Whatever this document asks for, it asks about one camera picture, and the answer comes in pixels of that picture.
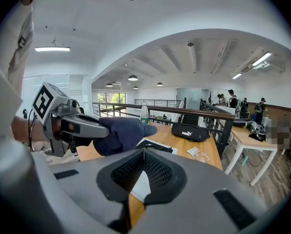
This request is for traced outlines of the clear water bottle green label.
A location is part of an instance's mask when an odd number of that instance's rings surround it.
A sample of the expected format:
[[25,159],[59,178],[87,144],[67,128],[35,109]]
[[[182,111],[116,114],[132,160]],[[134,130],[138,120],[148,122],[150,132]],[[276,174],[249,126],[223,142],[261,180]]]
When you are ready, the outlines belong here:
[[140,121],[143,124],[148,124],[149,121],[149,112],[148,112],[148,107],[145,102],[142,102],[141,104],[141,112],[140,112]]

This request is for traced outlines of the wooden table white legs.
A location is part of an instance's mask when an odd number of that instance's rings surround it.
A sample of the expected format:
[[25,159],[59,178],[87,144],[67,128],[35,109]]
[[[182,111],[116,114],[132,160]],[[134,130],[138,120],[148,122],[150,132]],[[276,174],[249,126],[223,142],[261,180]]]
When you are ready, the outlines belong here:
[[[186,139],[175,137],[171,133],[170,126],[153,123],[153,122],[151,122],[150,124],[157,127],[157,133],[152,136],[149,136],[148,139],[167,145],[167,146],[174,147],[177,149],[178,156],[183,156],[190,159],[193,159],[193,157],[189,153],[187,153],[187,150],[197,147],[210,158],[207,164],[212,165],[218,168],[219,170],[222,170],[222,164],[219,158],[217,147],[212,137],[210,137],[209,139],[201,143],[190,142]],[[102,157],[96,151],[93,144],[90,144],[88,147],[87,146],[77,147],[77,151],[78,151],[80,161],[88,161],[88,160]],[[135,226],[137,224],[137,222],[140,220],[144,212],[145,212],[145,209],[144,209],[143,203],[140,200],[138,200],[135,196],[130,194],[129,195],[129,214],[130,214],[130,220],[131,220],[132,226]]]
[[254,178],[254,180],[250,183],[251,186],[254,186],[257,181],[261,178],[261,176],[264,174],[264,172],[267,170],[267,168],[270,166],[271,162],[273,161],[274,157],[276,156],[276,153],[278,151],[276,144],[269,144],[266,141],[258,141],[251,137],[249,137],[250,132],[246,128],[238,128],[238,127],[232,127],[231,133],[230,133],[230,141],[235,140],[237,143],[236,146],[236,152],[229,163],[228,167],[225,169],[225,174],[229,174],[236,162],[238,161],[241,153],[244,149],[252,149],[252,150],[259,150],[259,151],[270,151],[270,155],[265,162],[264,166],[258,173],[258,175]]

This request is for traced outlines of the white portable gas stove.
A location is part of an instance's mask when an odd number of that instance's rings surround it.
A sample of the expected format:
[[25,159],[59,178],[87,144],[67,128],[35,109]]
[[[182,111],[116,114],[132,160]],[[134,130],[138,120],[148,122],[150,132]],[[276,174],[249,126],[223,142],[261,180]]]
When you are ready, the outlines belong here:
[[[154,148],[159,151],[167,152],[176,155],[178,152],[177,148],[164,145],[162,143],[150,140],[148,138],[143,138],[135,147],[135,149],[141,148]],[[141,202],[144,202],[146,196],[151,193],[150,183],[148,176],[145,171],[142,171],[136,184],[134,185],[131,194],[136,197]]]

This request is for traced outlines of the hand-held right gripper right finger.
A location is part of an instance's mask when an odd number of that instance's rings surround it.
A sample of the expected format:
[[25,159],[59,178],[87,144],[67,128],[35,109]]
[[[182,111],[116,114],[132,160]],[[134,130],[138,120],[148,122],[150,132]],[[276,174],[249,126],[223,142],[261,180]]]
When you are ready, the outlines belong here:
[[170,203],[147,206],[130,234],[235,234],[237,225],[214,196],[220,190],[231,193],[255,219],[267,211],[260,198],[216,167],[166,152],[156,154],[179,164],[187,183]]

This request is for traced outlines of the person's left forearm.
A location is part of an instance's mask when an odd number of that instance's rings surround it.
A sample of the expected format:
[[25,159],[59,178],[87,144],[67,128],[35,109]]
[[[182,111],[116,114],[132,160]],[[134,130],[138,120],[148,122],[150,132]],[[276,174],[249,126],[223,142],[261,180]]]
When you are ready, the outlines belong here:
[[[28,123],[31,122],[32,121],[29,121],[28,119],[24,119],[18,116],[14,117],[11,123],[11,129],[15,140],[19,142],[29,141]],[[31,133],[31,140],[32,142],[48,141],[43,132],[42,124],[39,120],[36,120],[34,123]]]

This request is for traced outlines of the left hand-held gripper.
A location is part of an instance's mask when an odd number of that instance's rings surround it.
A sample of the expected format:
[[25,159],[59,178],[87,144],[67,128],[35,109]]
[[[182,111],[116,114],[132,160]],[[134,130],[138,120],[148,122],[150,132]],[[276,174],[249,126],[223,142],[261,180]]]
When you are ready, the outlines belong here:
[[100,125],[99,120],[78,113],[78,103],[69,98],[57,86],[44,82],[37,92],[32,103],[32,109],[37,119],[42,124],[44,135],[50,142],[51,150],[48,155],[63,157],[70,148],[68,140],[58,137],[58,132],[53,130],[54,123],[61,121],[61,131],[75,137],[104,138],[109,136],[110,130]]

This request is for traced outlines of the patterned snack packet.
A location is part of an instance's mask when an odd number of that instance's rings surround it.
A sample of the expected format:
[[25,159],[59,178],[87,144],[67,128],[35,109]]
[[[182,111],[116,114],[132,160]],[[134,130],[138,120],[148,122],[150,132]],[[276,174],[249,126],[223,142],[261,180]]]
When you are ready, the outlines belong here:
[[187,153],[191,155],[196,161],[202,163],[207,163],[210,160],[210,158],[197,147],[187,150]]

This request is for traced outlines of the black metal railing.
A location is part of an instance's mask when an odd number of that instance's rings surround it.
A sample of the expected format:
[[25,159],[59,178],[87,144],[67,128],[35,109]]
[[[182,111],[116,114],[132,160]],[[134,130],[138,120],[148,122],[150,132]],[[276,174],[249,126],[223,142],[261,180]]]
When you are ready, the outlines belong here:
[[94,117],[126,115],[137,117],[137,113],[130,113],[129,109],[141,109],[147,106],[150,120],[166,124],[184,123],[206,128],[213,136],[219,156],[222,156],[228,145],[235,115],[210,104],[200,102],[200,110],[186,109],[186,100],[141,100],[134,104],[94,102],[92,103]]

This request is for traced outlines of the blue cloth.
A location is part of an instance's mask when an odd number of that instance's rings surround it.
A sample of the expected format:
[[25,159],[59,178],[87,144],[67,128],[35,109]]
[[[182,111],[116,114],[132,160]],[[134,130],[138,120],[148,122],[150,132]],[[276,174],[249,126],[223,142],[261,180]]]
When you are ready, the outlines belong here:
[[102,117],[99,123],[110,130],[109,136],[93,139],[101,156],[111,156],[133,150],[144,138],[157,133],[157,127],[132,117]]

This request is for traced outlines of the person's white shirt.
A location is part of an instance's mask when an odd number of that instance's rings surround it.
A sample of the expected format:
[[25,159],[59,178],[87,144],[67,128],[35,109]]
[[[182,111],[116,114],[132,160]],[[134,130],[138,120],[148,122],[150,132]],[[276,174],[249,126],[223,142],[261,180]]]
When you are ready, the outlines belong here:
[[0,137],[12,137],[11,123],[22,104],[25,63],[34,37],[33,7],[21,1],[0,24]]

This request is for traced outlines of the black pouch bag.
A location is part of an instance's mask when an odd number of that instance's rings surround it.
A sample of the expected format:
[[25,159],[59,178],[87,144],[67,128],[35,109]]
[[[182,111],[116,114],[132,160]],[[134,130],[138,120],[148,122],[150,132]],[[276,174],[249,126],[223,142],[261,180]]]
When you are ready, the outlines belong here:
[[210,138],[207,129],[189,124],[174,124],[171,133],[190,142],[204,142]]

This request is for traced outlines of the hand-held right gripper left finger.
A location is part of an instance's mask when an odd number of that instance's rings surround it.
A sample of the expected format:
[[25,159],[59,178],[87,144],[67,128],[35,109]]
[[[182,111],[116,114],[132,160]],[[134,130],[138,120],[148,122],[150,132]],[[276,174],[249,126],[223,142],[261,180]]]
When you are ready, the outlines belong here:
[[142,151],[49,166],[32,154],[32,230],[39,234],[145,234],[132,227],[129,192],[116,184],[112,165],[139,163]]

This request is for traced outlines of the person's left hand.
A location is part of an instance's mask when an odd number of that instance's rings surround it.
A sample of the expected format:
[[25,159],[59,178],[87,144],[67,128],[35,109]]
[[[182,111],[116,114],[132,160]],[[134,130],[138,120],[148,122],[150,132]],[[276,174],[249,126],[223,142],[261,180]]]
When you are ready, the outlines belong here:
[[53,138],[56,140],[61,139],[61,119],[58,117],[53,117],[51,119],[51,124],[52,124],[52,135]]

